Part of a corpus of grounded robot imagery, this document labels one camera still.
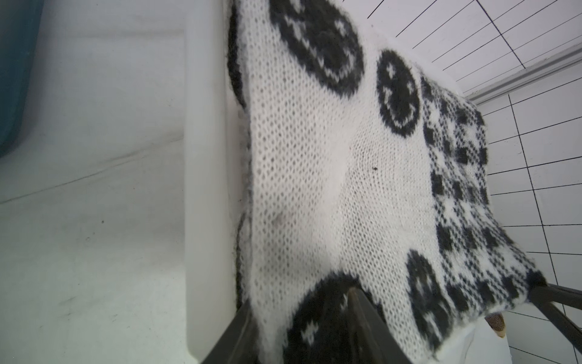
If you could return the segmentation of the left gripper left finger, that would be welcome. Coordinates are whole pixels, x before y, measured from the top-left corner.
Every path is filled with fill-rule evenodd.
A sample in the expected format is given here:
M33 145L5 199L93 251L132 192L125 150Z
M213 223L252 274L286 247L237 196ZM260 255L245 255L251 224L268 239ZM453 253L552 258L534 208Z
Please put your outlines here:
M202 364L252 364L258 362L259 329L247 300L202 361Z

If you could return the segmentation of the smiley face white scarf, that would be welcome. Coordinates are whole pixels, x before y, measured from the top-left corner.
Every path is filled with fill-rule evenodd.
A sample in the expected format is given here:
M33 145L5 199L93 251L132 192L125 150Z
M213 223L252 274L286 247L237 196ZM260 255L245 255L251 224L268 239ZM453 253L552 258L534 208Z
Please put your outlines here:
M491 212L480 112L336 2L234 1L228 68L249 119L237 299L260 362L350 362L350 288L425 363L545 284Z

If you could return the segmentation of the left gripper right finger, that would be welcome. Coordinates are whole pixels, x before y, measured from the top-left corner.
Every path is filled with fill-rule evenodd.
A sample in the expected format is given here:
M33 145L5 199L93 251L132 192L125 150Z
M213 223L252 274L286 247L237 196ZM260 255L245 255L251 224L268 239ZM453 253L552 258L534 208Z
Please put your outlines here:
M365 293L350 288L347 298L351 363L411 364Z

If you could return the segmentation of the brown plaid scarf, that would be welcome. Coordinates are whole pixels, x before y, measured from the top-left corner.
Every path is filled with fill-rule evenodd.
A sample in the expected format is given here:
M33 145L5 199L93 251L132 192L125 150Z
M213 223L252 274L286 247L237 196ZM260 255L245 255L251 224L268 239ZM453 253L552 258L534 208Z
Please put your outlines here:
M500 312L490 314L485 317L485 320L499 338L506 336L506 323L503 314Z

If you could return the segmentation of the white plastic basket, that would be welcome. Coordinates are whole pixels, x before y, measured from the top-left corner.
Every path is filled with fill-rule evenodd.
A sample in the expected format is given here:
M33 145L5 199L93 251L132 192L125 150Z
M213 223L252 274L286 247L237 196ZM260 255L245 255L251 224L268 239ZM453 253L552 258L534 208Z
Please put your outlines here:
M200 362L244 304L237 299L237 252L249 179L249 119L236 98L228 68L233 2L200 2L186 36L187 340ZM443 72L420 63L392 39L356 24L467 100ZM425 363L510 362L506 339L495 334L485 317L450 338Z

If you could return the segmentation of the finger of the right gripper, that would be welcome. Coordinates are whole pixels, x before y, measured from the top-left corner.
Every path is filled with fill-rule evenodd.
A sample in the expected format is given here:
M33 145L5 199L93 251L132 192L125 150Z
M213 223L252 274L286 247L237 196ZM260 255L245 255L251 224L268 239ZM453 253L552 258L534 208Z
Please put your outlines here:
M528 294L528 300L581 352L581 328L556 306L581 310L581 291L557 285L538 286Z

